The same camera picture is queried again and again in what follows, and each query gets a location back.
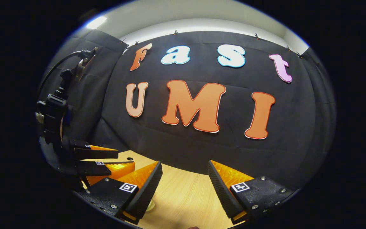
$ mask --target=table surface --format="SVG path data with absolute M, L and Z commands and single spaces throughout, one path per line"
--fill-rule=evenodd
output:
M 128 150 L 117 159 L 86 161 L 121 162 L 131 157 L 135 170 L 155 161 Z M 226 229 L 233 227 L 222 208 L 208 175 L 181 170 L 162 163 L 163 175 L 152 198 L 155 206 L 145 213 L 138 226 L 144 229 Z

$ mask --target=orange textured pad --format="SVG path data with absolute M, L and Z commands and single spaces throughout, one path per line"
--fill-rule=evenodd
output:
M 116 180 L 128 184 L 138 185 L 139 189 L 141 189 L 142 186 L 145 184 L 146 180 L 148 179 L 149 175 L 151 175 L 157 163 L 158 162 L 147 165 L 143 168 L 138 169 L 137 171 L 134 171 Z
M 111 179 L 118 179 L 131 173 L 135 170 L 135 161 L 129 163 L 119 163 L 119 164 L 105 164 L 105 166 L 111 171 L 110 176 L 87 176 L 87 181 L 90 185 L 97 183 L 98 181 L 109 177 Z
M 228 190 L 230 190 L 230 187 L 233 184 L 239 184 L 253 179 L 253 177 L 241 173 L 240 171 L 236 171 L 235 169 L 230 168 L 226 165 L 220 164 L 215 161 L 211 162 L 214 165 L 215 169 L 217 170 L 225 186 L 228 188 Z

